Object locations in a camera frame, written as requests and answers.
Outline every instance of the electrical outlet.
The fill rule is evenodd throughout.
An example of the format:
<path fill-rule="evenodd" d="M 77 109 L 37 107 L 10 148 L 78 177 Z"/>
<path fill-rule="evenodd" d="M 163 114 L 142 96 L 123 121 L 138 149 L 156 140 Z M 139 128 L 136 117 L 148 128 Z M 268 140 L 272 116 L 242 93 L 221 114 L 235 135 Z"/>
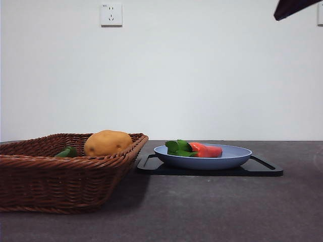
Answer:
<path fill-rule="evenodd" d="M 323 1 L 317 5 L 317 25 L 323 27 Z"/>
<path fill-rule="evenodd" d="M 122 4 L 103 4 L 100 7 L 101 26 L 122 26 Z"/>

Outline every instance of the blue plate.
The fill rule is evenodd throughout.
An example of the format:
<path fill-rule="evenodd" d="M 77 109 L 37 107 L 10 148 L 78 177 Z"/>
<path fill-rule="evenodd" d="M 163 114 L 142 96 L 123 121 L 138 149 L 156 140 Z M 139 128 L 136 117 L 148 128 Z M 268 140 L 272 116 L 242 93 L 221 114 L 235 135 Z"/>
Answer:
<path fill-rule="evenodd" d="M 207 146 L 220 146 L 222 156 L 217 158 L 184 157 L 168 155 L 165 145 L 154 148 L 156 156 L 166 165 L 197 170 L 230 169 L 244 164 L 251 156 L 252 151 L 230 145 L 204 144 Z"/>

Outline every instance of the green vegetable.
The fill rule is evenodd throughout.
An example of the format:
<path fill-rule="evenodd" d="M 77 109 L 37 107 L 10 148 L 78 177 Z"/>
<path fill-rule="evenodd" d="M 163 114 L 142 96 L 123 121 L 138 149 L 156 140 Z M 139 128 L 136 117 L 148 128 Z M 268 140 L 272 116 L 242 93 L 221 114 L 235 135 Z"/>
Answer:
<path fill-rule="evenodd" d="M 184 140 L 167 141 L 165 145 L 169 155 L 193 157 L 197 154 L 197 152 L 192 152 L 192 147 Z"/>
<path fill-rule="evenodd" d="M 71 146 L 65 147 L 63 151 L 55 155 L 55 157 L 71 157 L 71 158 L 76 156 L 77 156 L 76 149 Z"/>

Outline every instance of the wicker basket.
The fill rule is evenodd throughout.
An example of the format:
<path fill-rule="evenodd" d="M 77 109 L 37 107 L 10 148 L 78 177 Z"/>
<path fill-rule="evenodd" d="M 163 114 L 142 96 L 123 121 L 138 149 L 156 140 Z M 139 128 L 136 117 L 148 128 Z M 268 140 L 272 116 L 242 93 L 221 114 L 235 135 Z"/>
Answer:
<path fill-rule="evenodd" d="M 133 144 L 111 156 L 84 156 L 91 134 L 55 134 L 0 145 L 0 211 L 74 214 L 92 212 L 109 198 L 132 168 L 148 140 L 130 134 Z M 79 157 L 53 157 L 66 146 Z"/>

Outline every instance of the gray table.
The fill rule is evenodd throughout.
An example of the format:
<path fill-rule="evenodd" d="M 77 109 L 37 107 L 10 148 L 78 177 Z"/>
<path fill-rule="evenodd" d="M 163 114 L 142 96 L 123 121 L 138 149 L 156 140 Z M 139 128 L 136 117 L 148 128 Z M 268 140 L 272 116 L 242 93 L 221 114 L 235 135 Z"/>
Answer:
<path fill-rule="evenodd" d="M 218 141 L 251 149 L 281 177 L 131 171 L 96 213 L 1 213 L 7 241 L 323 241 L 322 141 Z M 164 141 L 149 141 L 143 153 Z"/>

